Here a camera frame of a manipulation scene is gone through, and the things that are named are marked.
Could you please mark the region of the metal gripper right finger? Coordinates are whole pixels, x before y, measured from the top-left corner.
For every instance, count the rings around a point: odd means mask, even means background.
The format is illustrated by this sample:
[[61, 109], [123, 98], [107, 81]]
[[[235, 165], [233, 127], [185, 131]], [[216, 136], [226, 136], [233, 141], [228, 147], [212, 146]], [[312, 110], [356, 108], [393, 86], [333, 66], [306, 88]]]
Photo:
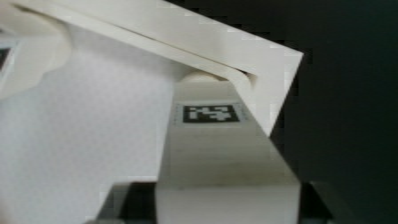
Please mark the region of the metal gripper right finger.
[[349, 205], [326, 182], [303, 183], [297, 224], [356, 224]]

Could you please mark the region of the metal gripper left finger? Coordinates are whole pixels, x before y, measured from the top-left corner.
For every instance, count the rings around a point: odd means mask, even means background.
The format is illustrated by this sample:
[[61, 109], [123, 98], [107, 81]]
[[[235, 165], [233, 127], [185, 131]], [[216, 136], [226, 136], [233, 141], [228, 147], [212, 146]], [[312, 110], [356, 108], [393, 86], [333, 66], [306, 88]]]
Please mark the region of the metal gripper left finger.
[[98, 216], [88, 224], [159, 224], [155, 185], [155, 182], [130, 182], [113, 186]]

